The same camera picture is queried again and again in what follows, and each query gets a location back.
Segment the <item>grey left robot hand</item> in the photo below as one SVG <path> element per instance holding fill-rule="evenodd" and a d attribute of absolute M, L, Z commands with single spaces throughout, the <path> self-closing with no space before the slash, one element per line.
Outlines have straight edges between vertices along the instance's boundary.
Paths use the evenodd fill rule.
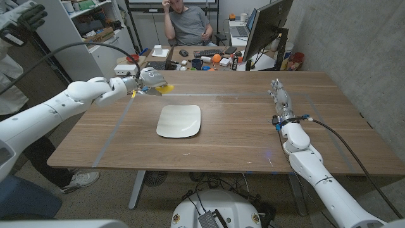
<path fill-rule="evenodd" d="M 141 94 L 161 96 L 162 93 L 156 88 L 167 85 L 163 75 L 153 67 L 142 69 L 136 76 L 126 77 L 126 88 L 128 92 L 138 92 Z"/>

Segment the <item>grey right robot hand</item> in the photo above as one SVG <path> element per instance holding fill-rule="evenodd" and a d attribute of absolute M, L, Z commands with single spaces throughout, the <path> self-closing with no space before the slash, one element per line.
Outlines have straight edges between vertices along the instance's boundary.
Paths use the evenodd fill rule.
<path fill-rule="evenodd" d="M 279 116 L 279 122 L 285 125 L 288 122 L 297 120 L 292 109 L 292 100 L 278 79 L 272 80 L 269 95 L 273 98 L 275 109 Z"/>

